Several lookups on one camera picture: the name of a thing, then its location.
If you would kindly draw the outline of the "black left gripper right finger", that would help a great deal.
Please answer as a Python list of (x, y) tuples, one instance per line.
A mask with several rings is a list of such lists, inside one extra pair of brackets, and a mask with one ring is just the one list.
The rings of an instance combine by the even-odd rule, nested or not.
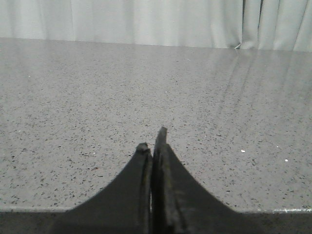
[(260, 234), (251, 218), (235, 212), (205, 190), (166, 142), (167, 128), (156, 137), (152, 172), (155, 234)]

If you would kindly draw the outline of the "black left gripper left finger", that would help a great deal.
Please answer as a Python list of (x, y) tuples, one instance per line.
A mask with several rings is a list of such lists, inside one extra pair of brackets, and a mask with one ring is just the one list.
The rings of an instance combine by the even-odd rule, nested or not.
[(152, 156), (140, 143), (124, 169), (98, 194), (62, 215), (52, 234), (148, 234)]

